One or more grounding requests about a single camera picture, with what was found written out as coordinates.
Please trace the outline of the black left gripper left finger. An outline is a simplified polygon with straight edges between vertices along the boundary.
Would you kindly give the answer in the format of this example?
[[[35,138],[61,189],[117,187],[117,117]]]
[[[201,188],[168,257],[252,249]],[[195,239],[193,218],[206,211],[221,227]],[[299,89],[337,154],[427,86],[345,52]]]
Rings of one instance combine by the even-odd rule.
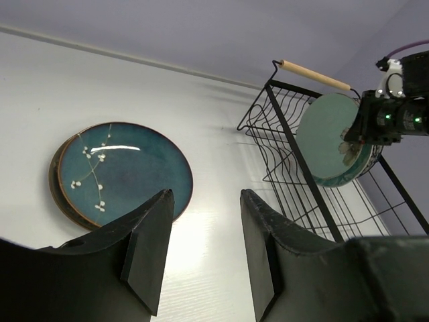
[[[149,321],[158,313],[174,194],[59,248],[1,241],[2,321]]]

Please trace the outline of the mint green flower plate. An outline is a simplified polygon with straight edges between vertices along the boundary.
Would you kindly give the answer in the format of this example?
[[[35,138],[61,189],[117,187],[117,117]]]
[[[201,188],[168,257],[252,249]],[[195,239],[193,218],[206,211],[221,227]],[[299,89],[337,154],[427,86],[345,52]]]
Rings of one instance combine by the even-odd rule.
[[[304,112],[296,130],[296,143],[314,176],[331,179],[355,163],[362,145],[346,142],[345,135],[358,107],[356,100],[330,93],[317,98]]]

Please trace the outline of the dark blue blossom plate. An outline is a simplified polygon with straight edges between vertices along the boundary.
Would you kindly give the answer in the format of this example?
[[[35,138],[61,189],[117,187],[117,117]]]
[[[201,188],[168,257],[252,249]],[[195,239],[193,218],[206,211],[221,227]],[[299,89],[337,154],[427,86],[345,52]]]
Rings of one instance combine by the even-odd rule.
[[[74,136],[60,157],[58,178],[67,201],[91,223],[106,225],[164,189],[174,194],[174,219],[188,207],[191,167],[160,132],[116,121]]]

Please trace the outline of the red teal flower plate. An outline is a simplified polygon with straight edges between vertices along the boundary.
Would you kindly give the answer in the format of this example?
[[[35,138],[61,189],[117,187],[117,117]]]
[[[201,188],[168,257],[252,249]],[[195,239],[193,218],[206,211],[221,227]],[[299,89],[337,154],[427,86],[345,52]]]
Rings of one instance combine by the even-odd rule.
[[[364,173],[364,170],[370,163],[372,152],[373,146],[366,144],[362,147],[357,159],[345,173],[330,178],[321,178],[315,175],[313,175],[312,177],[318,186],[323,186],[326,188],[336,188],[344,186],[345,184],[350,183]]]

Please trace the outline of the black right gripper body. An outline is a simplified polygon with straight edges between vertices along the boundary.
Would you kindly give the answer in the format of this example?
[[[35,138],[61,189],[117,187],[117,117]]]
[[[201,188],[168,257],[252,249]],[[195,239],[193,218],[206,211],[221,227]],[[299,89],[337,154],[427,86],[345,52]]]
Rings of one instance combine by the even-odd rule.
[[[400,108],[406,98],[376,97],[377,91],[364,91],[353,124],[345,132],[345,141],[353,144],[392,145],[402,140],[397,127]]]

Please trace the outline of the blue white floral plate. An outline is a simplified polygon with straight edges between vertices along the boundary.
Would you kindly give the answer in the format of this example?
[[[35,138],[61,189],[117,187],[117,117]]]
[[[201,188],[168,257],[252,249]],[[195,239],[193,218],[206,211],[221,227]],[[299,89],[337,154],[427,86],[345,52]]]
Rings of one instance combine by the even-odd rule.
[[[381,157],[383,148],[384,148],[384,146],[381,146],[381,145],[373,145],[372,146],[370,157],[368,159],[366,166],[364,167],[363,171],[361,172],[361,176],[363,176],[364,174],[369,172],[377,164],[377,162],[379,161],[379,159]]]

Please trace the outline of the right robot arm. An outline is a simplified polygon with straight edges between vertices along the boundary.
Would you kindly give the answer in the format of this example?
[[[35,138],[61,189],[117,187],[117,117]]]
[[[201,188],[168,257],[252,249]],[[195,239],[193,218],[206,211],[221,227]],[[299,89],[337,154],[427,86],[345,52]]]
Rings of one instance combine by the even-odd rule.
[[[390,146],[403,136],[428,135],[428,52],[376,63],[383,73],[375,90],[361,95],[357,116],[344,141]]]

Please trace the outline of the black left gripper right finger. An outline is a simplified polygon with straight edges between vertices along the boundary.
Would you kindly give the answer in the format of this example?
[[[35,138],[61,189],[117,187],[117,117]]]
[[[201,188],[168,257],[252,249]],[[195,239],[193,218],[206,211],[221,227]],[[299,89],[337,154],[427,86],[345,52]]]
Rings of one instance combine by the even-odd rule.
[[[241,191],[257,321],[427,321],[428,238],[333,242]]]

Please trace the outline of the grey deer plate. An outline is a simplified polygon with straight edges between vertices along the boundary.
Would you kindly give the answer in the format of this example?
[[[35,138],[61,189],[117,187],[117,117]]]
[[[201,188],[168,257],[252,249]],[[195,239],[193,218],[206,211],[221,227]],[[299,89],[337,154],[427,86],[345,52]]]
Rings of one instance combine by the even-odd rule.
[[[75,136],[68,138],[55,152],[50,163],[48,170],[48,183],[52,198],[56,206],[61,210],[61,212],[69,218],[73,223],[89,230],[94,231],[98,229],[98,225],[91,223],[89,220],[85,219],[81,214],[79,214],[73,206],[67,201],[66,197],[63,195],[61,184],[58,178],[59,174],[59,164],[60,157],[67,147],[67,145],[72,141]]]

